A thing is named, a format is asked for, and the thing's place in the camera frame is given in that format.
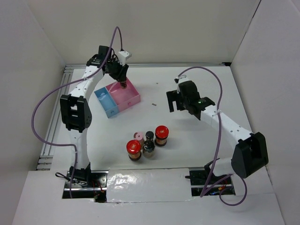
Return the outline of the small black-cap spice bottle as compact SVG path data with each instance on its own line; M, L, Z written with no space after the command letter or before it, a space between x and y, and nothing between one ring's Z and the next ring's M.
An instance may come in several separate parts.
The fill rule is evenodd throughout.
M120 82L120 86L122 89L125 89L127 87L127 82Z

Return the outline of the red-cap jar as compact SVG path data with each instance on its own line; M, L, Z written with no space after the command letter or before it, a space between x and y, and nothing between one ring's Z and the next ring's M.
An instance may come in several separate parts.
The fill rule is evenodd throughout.
M167 143L167 138L169 136L169 129L160 125L155 129L155 144L157 146L165 146Z
M141 158L142 156L141 144L137 140L130 140L126 144L126 149L127 149L128 157L132 161L137 161Z

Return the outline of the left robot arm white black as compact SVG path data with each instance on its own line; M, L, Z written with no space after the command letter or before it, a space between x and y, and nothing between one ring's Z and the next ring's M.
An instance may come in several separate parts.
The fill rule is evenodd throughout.
M70 134L71 144L76 147L72 156L70 173L79 172L76 182L87 187L92 183L92 174L87 172L90 160L87 154L87 129L91 125L92 113L88 105L96 85L108 74L121 88L127 87L127 60L131 53L120 50L111 53L108 46L99 46L98 53L87 61L82 80L68 94L60 97L61 118Z

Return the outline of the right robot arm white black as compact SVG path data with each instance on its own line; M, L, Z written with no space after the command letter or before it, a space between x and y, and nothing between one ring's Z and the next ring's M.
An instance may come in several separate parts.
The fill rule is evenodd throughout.
M204 177L208 183L214 184L227 174L236 174L245 179L268 164L266 139L262 133L254 134L241 127L217 109L211 99L200 97L193 81L176 78L175 82L177 89L166 93L170 111L187 110L198 120L220 130L221 136L233 149L232 157L218 159L205 171Z

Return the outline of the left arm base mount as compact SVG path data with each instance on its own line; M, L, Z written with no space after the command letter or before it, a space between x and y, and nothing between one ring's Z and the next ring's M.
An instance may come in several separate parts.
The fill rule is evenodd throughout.
M63 188L63 199L92 199L96 203L107 202L107 178L108 171L91 171L88 180L73 178L70 183L71 174L56 172L57 178L65 181Z

